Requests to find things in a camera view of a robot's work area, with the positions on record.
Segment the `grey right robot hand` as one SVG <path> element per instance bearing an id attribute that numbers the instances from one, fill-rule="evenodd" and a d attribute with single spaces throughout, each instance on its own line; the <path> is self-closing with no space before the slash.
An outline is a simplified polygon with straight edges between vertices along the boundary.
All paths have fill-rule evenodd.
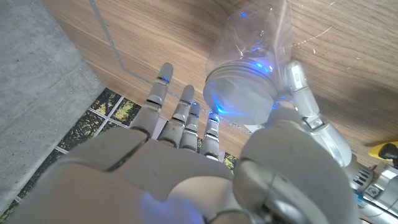
<path id="1" fill-rule="evenodd" d="M 216 158 L 218 116 L 200 151 L 184 140 L 193 89 L 180 99 L 177 129 L 153 139 L 172 79 L 165 63 L 129 128 L 114 128 L 63 156 L 9 223 L 358 223 L 343 168 L 297 123 L 291 101 L 251 135 L 235 170 Z"/>

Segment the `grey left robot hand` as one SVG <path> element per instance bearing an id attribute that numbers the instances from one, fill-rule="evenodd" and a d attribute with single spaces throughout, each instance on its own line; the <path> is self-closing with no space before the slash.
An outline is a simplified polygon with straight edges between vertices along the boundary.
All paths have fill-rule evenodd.
<path id="1" fill-rule="evenodd" d="M 397 144 L 376 146 L 370 154 L 384 161 L 368 168 L 357 161 L 345 137 L 322 115 L 300 62 L 284 66 L 285 84 L 301 117 L 300 124 L 345 170 L 359 213 L 369 223 L 397 223 Z"/>

